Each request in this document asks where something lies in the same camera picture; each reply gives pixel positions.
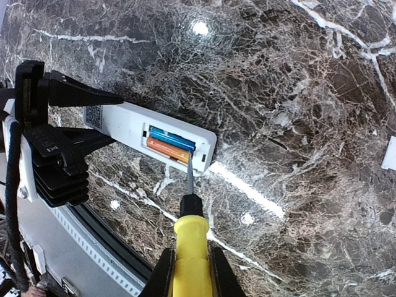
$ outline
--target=yellow screwdriver handle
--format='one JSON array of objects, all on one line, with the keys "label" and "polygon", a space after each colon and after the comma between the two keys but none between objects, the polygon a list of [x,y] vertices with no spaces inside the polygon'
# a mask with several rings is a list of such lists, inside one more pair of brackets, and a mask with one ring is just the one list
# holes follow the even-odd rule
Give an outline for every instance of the yellow screwdriver handle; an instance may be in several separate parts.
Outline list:
[{"label": "yellow screwdriver handle", "polygon": [[174,224],[176,263],[173,297],[213,297],[208,244],[208,221],[199,215],[186,215]]}]

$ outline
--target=screwdriver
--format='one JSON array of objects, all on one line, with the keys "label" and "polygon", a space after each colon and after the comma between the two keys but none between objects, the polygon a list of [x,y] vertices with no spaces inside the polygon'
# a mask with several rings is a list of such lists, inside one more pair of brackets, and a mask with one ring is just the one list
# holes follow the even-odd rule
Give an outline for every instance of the screwdriver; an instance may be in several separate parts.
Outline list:
[{"label": "screwdriver", "polygon": [[173,297],[212,297],[212,280],[206,233],[209,223],[204,218],[202,200],[194,194],[192,154],[187,168],[187,195],[180,203],[180,218],[174,224],[176,262]]}]

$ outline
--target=battery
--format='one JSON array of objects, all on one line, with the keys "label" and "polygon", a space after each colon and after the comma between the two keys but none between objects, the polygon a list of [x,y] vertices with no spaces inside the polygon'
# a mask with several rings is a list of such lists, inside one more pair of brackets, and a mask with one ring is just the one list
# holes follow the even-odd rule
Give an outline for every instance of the battery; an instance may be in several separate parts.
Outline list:
[{"label": "battery", "polygon": [[195,142],[187,140],[179,135],[166,132],[156,127],[151,128],[150,136],[190,152],[193,152],[196,149]]},{"label": "battery", "polygon": [[179,147],[175,147],[174,145],[167,144],[164,141],[160,141],[153,137],[149,137],[147,139],[147,146],[151,149],[154,149],[160,153],[164,153],[169,157],[173,157],[182,162],[188,163],[188,151],[183,150]]}]

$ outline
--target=orange battery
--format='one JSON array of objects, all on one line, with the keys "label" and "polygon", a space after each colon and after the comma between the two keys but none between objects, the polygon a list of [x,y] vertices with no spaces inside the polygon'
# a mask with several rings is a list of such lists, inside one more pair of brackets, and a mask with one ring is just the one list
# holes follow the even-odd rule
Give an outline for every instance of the orange battery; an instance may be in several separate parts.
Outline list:
[{"label": "orange battery", "polygon": [[147,146],[160,153],[164,153],[165,155],[178,159],[182,162],[188,163],[187,150],[183,150],[179,147],[175,147],[174,145],[167,144],[166,142],[160,141],[151,136],[147,139]]}]

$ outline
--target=black clamp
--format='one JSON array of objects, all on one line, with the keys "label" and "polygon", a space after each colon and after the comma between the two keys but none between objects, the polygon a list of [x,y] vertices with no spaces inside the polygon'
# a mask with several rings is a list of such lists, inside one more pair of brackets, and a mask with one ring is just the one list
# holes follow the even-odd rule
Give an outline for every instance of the black clamp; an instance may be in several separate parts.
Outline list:
[{"label": "black clamp", "polygon": [[25,61],[15,75],[15,118],[32,150],[36,189],[51,207],[88,200],[84,157],[115,140],[91,129],[53,127],[48,106],[116,105],[119,95],[88,87],[58,71],[44,73],[44,62]]}]

